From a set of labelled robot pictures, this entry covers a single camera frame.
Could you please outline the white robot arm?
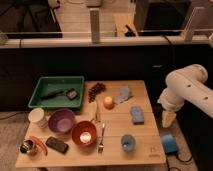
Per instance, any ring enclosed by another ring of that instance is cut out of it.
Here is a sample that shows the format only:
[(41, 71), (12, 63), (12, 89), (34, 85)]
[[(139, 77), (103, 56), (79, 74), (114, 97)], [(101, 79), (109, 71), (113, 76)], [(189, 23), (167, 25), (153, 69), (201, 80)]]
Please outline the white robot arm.
[(213, 118), (213, 90), (205, 86), (207, 79), (207, 70), (199, 64), (176, 69), (166, 76), (166, 88), (158, 98), (158, 103), (163, 108), (164, 128), (172, 125), (176, 119), (176, 112), (186, 101)]

